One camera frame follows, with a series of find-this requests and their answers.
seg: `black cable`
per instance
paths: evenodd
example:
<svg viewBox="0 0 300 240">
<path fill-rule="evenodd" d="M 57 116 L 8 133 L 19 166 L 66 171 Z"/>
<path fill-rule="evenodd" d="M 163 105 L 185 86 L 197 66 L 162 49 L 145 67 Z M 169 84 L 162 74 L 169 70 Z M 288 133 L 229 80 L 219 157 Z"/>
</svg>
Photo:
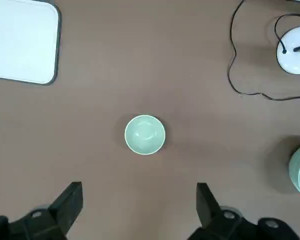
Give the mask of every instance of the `black cable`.
<svg viewBox="0 0 300 240">
<path fill-rule="evenodd" d="M 234 10 L 233 14 L 232 14 L 232 17 L 231 17 L 231 22 L 230 22 L 230 43 L 231 43 L 231 46 L 233 48 L 233 52 L 234 52 L 234 55 L 233 55 L 233 58 L 232 60 L 230 61 L 230 64 L 228 66 L 228 69 L 227 69 L 227 78 L 228 78 L 228 82 L 230 84 L 230 86 L 232 87 L 232 89 L 240 94 L 240 95 L 245 95 L 245 96 L 255 96 L 255 95 L 261 95 L 261 96 L 264 96 L 266 99 L 268 100 L 272 100 L 272 101 L 288 101 L 288 100 L 294 100 L 294 99 L 300 99 L 300 96 L 289 96 L 289 97 L 285 97 L 285 98 L 273 98 L 273 97 L 270 97 L 269 95 L 263 93 L 263 92 L 252 92 L 252 93 L 248 93 L 248 92 L 242 92 L 242 91 L 239 91 L 233 84 L 233 82 L 231 81 L 231 77 L 230 77 L 230 72 L 231 72 L 231 68 L 237 58 L 237 49 L 236 49 L 236 46 L 235 46 L 235 43 L 234 43 L 234 40 L 233 40 L 233 25 L 234 25 L 234 20 L 235 20 L 235 17 L 237 15 L 237 12 L 238 10 L 240 9 L 240 7 L 242 6 L 242 4 L 245 2 L 246 0 L 241 0 L 241 2 L 239 3 L 239 5 L 236 7 L 236 9 Z M 278 22 L 280 21 L 280 19 L 282 19 L 283 17 L 286 17 L 286 16 L 294 16 L 294 17 L 299 17 L 300 18 L 300 14 L 299 13 L 287 13 L 287 14 L 284 14 L 282 16 L 280 16 L 277 21 L 275 22 L 275 25 L 274 25 L 274 34 L 275 36 L 278 38 L 280 44 L 282 45 L 282 48 L 283 48 L 283 51 L 282 53 L 285 54 L 287 52 L 286 50 L 286 47 L 284 45 L 284 43 L 282 42 L 281 38 L 279 37 L 278 33 L 277 33 L 277 25 L 278 25 Z"/>
</svg>

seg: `screw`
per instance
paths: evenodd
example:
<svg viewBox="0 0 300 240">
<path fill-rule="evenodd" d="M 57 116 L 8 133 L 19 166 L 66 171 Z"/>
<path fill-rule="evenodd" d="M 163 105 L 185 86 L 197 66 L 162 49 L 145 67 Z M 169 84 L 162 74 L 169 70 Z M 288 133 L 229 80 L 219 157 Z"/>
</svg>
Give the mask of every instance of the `screw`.
<svg viewBox="0 0 300 240">
<path fill-rule="evenodd" d="M 226 218 L 226 219 L 235 219 L 235 215 L 232 213 L 232 212 L 230 212 L 230 211 L 225 211 L 224 212 L 224 214 L 223 214 L 223 216 Z"/>
<path fill-rule="evenodd" d="M 41 215 L 42 215 L 42 213 L 40 211 L 36 211 L 36 212 L 32 213 L 33 218 L 40 217 Z"/>
<path fill-rule="evenodd" d="M 273 228 L 273 229 L 277 229 L 279 227 L 278 223 L 276 223 L 273 220 L 268 220 L 265 222 L 265 224 L 269 227 L 269 228 Z"/>
</svg>

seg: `whiteboard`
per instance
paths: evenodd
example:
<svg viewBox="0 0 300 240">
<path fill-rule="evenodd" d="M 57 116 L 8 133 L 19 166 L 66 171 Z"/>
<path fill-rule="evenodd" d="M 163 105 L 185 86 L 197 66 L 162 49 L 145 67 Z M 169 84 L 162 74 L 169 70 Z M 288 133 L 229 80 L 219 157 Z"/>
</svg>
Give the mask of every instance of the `whiteboard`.
<svg viewBox="0 0 300 240">
<path fill-rule="evenodd" d="M 49 84 L 57 76 L 60 12 L 36 0 L 0 0 L 0 79 Z"/>
</svg>

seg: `brown table surface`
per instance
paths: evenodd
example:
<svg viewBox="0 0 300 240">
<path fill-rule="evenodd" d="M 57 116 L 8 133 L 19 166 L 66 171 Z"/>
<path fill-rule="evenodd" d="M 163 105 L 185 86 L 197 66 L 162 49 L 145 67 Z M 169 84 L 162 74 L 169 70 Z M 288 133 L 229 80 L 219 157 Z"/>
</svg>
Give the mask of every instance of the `brown table surface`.
<svg viewBox="0 0 300 240">
<path fill-rule="evenodd" d="M 227 83 L 239 0 L 55 0 L 59 70 L 50 86 L 0 80 L 0 214 L 11 220 L 82 181 L 69 239 L 185 240 L 200 224 L 197 182 L 252 222 L 273 216 L 300 235 L 287 162 L 300 145 L 300 100 L 240 96 Z M 249 0 L 234 25 L 242 91 L 300 94 L 276 61 L 275 17 L 300 3 Z M 282 34 L 300 21 L 284 19 Z M 159 117 L 167 143 L 139 156 L 124 127 Z"/>
</svg>

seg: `light green bowl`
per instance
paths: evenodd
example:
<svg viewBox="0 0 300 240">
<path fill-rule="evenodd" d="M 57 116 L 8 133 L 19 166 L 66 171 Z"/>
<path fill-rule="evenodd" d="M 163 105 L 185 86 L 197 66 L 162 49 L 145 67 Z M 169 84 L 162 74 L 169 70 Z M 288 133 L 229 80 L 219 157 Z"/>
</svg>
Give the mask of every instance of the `light green bowl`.
<svg viewBox="0 0 300 240">
<path fill-rule="evenodd" d="M 124 139 L 128 147 L 137 154 L 154 154 L 165 143 L 166 131 L 154 116 L 139 115 L 126 126 Z"/>
</svg>

